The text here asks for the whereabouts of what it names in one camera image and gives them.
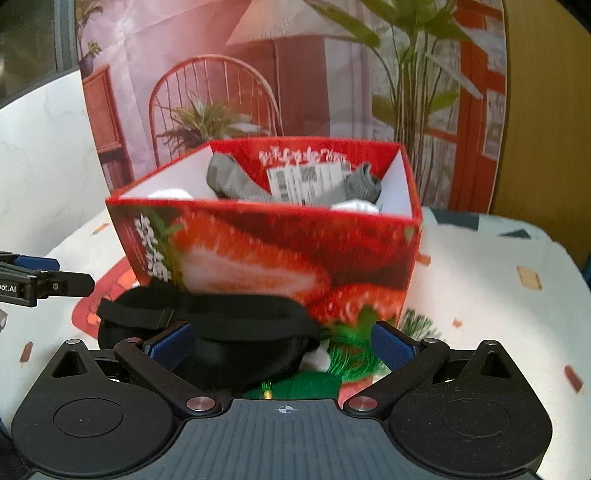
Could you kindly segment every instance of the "gray sock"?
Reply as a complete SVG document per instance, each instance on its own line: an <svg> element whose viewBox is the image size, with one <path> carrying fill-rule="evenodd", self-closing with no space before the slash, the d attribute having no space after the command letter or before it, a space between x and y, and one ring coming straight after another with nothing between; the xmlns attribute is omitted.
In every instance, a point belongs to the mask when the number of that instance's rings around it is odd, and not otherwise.
<svg viewBox="0 0 591 480"><path fill-rule="evenodd" d="M235 200L249 202L274 202L266 190L251 180L236 160L230 155L214 153L206 176L207 185L217 194Z"/></svg>
<svg viewBox="0 0 591 480"><path fill-rule="evenodd" d="M343 183L308 203L310 206L330 207L348 200L367 200L375 203L382 192L381 181L370 173L371 164L365 162ZM207 168L207 185L218 195L249 202L279 203L265 189L259 187L234 158L214 153Z"/></svg>
<svg viewBox="0 0 591 480"><path fill-rule="evenodd" d="M382 182L370 173L371 164L362 163L343 183L323 193L309 205L331 206L348 200L367 200L375 203L382 193Z"/></svg>

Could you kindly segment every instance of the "crosshair marking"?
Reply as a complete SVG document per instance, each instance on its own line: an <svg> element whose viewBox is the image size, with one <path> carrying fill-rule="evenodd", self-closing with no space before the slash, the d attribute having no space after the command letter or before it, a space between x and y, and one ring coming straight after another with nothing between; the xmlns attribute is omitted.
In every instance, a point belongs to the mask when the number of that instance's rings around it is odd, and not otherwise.
<svg viewBox="0 0 591 480"><path fill-rule="evenodd" d="M286 403L285 405L282 405L281 407L276 408L276 410L279 410L279 412L283 413L283 415L287 415L288 413L291 413L294 410L297 410L297 408L294 408Z"/></svg>

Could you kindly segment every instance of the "window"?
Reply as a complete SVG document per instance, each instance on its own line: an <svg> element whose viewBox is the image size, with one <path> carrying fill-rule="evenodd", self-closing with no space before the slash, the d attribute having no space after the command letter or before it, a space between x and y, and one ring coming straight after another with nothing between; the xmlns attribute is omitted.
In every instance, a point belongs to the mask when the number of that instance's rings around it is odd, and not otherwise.
<svg viewBox="0 0 591 480"><path fill-rule="evenodd" d="M58 72L51 0L0 0L0 105Z"/></svg>

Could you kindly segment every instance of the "metal screw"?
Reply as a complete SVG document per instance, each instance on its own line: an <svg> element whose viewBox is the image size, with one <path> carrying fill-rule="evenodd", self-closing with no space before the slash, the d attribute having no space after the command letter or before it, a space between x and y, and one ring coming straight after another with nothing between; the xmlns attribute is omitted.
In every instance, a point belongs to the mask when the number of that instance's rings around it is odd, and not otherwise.
<svg viewBox="0 0 591 480"><path fill-rule="evenodd" d="M216 406L216 401L209 397L193 397L187 400L187 408L193 411L208 411Z"/></svg>
<svg viewBox="0 0 591 480"><path fill-rule="evenodd" d="M349 400L349 407L357 411L370 411L378 406L378 401L372 397L364 397L363 395Z"/></svg>

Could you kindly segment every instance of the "white wall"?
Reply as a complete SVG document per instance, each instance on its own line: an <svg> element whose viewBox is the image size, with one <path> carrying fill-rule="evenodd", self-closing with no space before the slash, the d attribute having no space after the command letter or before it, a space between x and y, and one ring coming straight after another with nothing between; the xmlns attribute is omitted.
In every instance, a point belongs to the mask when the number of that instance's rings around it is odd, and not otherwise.
<svg viewBox="0 0 591 480"><path fill-rule="evenodd" d="M108 195L79 72L0 109L0 250L47 254Z"/></svg>

